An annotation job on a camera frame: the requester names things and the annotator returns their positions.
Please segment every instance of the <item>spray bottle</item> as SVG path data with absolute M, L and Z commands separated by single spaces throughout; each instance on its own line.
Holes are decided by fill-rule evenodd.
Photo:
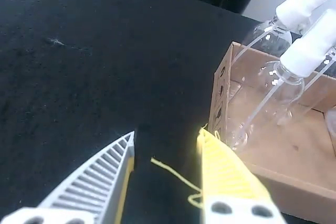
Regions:
M 238 63 L 249 48 L 280 57 L 292 44 L 291 29 L 306 22 L 312 11 L 327 0 L 286 0 L 276 8 L 276 14 L 272 20 L 265 21 L 254 27 L 243 40 L 240 48 L 232 59 L 232 69 Z M 231 85 L 229 99 L 240 89 L 240 86 Z
M 326 11 L 280 60 L 269 61 L 246 77 L 252 82 L 242 85 L 228 103 L 226 140 L 232 149 L 246 145 L 253 131 L 276 120 L 278 114 L 301 97 L 304 78 L 313 73 L 336 44 L 335 21 L 336 12 Z

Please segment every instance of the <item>black table surface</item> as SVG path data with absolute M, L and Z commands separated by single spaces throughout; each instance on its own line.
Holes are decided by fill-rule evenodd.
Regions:
M 199 223 L 195 140 L 213 74 L 256 22 L 196 0 L 0 0 L 0 217 L 137 129 L 122 223 Z M 301 223 L 291 218 L 290 223 Z

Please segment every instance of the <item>cardboard box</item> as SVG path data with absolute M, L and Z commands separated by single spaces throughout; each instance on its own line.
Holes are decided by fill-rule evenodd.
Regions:
M 228 101 L 239 88 L 238 76 L 231 74 L 231 60 L 239 49 L 233 42 L 214 75 L 209 131 L 219 131 L 225 139 Z M 250 49 L 244 57 L 244 71 L 256 71 L 263 63 L 277 59 Z M 313 78 L 312 74 L 305 82 Z M 275 204 L 289 215 L 318 223 L 336 223 L 336 141 L 331 139 L 324 113 L 336 104 L 336 79 L 322 76 L 316 90 L 308 90 L 301 106 L 310 104 L 312 94 L 327 84 L 328 96 L 306 116 L 286 126 L 272 125 L 253 138 L 238 153 L 247 167 L 270 191 Z M 249 97 L 253 104 L 254 97 Z M 238 106 L 243 110 L 249 104 Z

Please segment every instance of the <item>bottle neck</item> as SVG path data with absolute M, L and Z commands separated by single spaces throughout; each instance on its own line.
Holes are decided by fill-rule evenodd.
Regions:
M 274 70 L 277 72 L 277 75 L 284 81 L 291 85 L 300 84 L 303 80 L 302 77 L 297 76 L 290 72 L 280 61 L 274 64 Z
M 270 26 L 274 26 L 274 31 L 277 31 L 279 33 L 285 33 L 289 31 L 289 29 L 279 20 L 279 18 L 276 16 L 273 17 L 272 20 L 269 21 Z

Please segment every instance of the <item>yellow string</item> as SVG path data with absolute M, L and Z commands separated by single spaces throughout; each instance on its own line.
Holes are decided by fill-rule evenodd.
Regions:
M 202 193 L 199 194 L 192 194 L 188 196 L 188 202 L 193 205 L 194 207 L 197 207 L 199 209 L 203 209 L 203 204 L 201 202 L 197 202 L 195 199 L 201 198 Z
M 177 171 L 175 171 L 173 168 L 171 168 L 168 165 L 163 164 L 160 161 L 157 161 L 155 158 L 151 158 L 151 162 L 163 169 L 166 169 L 168 172 L 172 173 L 175 175 L 178 179 L 180 179 L 183 183 L 185 183 L 187 186 L 190 188 L 193 188 L 196 191 L 199 191 L 200 193 L 202 192 L 201 189 L 199 189 L 197 186 L 195 186 L 193 183 L 189 182 L 187 179 L 185 179 L 182 175 L 180 175 Z

